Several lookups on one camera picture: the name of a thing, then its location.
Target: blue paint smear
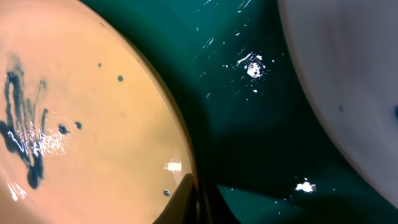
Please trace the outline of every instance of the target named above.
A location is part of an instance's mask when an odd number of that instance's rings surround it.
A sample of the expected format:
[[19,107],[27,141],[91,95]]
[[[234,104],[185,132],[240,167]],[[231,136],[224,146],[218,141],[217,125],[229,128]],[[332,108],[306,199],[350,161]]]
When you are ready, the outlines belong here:
[[[42,158],[41,142],[44,137],[45,116],[49,112],[43,110],[40,124],[39,139],[35,128],[35,109],[37,99],[32,105],[30,98],[24,98],[24,71],[18,57],[12,57],[14,68],[6,73],[4,84],[4,97],[6,99],[6,121],[0,121],[0,133],[4,138],[7,150],[17,154],[26,165],[27,181],[33,189],[37,189],[40,179],[44,179],[44,166]],[[10,86],[13,86],[12,99],[14,101],[14,117],[11,111]],[[42,88],[46,88],[46,82],[40,81],[37,96]]]

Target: wet surface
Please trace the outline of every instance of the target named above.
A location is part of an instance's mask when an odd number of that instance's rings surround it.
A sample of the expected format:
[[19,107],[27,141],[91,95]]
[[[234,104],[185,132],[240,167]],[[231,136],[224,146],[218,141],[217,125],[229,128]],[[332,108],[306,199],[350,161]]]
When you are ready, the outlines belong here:
[[[166,82],[187,123],[199,178],[212,192],[215,220],[223,220],[218,198],[242,223],[398,220],[315,117],[287,51],[277,1],[83,2]],[[316,191],[295,190],[305,182]]]

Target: blue dot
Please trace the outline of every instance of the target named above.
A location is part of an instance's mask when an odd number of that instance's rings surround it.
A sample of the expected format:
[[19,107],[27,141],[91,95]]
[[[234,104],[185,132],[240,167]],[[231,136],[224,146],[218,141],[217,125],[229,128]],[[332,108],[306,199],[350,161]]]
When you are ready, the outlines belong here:
[[163,194],[166,195],[166,196],[170,196],[170,191],[166,189],[166,190],[163,191]]
[[68,133],[69,133],[69,131],[67,130],[67,128],[66,128],[64,125],[62,125],[62,124],[58,125],[58,131],[59,131],[61,134],[68,134]]
[[79,121],[76,121],[76,122],[75,122],[75,127],[76,127],[77,129],[81,129],[81,123],[80,123]]

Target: white speck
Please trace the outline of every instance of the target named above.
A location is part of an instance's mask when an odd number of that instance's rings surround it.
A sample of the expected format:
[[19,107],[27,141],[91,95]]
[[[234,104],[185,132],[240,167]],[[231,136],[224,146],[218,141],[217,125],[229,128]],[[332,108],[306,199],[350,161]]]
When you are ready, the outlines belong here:
[[246,57],[242,58],[241,60],[238,60],[238,64],[237,64],[237,65],[239,65],[241,62],[243,62],[243,61],[245,61],[246,59],[248,59],[252,53],[253,53],[253,52],[250,52],[248,55],[246,55]]
[[248,67],[247,73],[248,73],[248,75],[250,75],[250,76],[253,77],[253,78],[259,78],[259,77],[261,77],[261,74],[260,74],[260,66],[259,66],[256,62],[251,63],[251,64],[249,65],[249,67]]
[[315,184],[310,184],[309,182],[304,182],[302,184],[297,184],[297,187],[295,190],[303,190],[304,192],[313,192],[314,189],[316,189]]
[[250,1],[251,1],[251,0],[249,0],[248,3],[246,3],[246,5],[245,5],[243,8],[245,8],[246,6],[248,6],[248,4],[249,4]]

